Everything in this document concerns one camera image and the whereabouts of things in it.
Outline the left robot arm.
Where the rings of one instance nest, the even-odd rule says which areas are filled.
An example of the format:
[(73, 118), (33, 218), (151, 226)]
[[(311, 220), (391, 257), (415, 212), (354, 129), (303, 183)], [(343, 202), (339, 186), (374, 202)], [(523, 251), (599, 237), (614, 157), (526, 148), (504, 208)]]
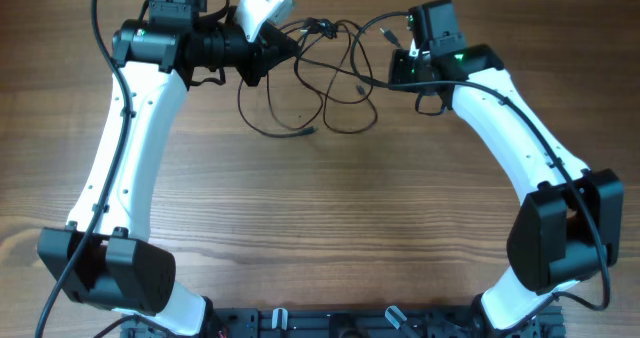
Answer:
[(152, 193), (194, 70), (220, 85), (232, 67), (257, 85), (296, 53), (278, 27), (292, 7), (240, 0), (209, 13), (207, 0), (146, 0), (102, 48), (113, 88), (98, 151), (65, 226), (43, 229), (37, 247), (55, 294), (171, 337), (226, 335), (211, 301), (176, 281), (174, 256), (149, 243)]

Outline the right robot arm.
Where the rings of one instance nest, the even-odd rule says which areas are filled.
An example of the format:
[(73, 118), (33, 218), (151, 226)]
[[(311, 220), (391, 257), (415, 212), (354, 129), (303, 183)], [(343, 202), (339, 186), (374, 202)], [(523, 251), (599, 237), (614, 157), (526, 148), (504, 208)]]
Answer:
[(409, 9), (413, 34), (395, 51), (392, 89), (437, 95), (482, 139), (505, 171), (520, 209), (506, 243), (509, 266), (474, 303), (476, 336), (548, 336), (542, 313), (594, 275), (611, 299), (609, 269), (619, 255), (624, 186), (567, 150), (521, 97), (503, 61), (486, 44), (470, 46), (451, 0)]

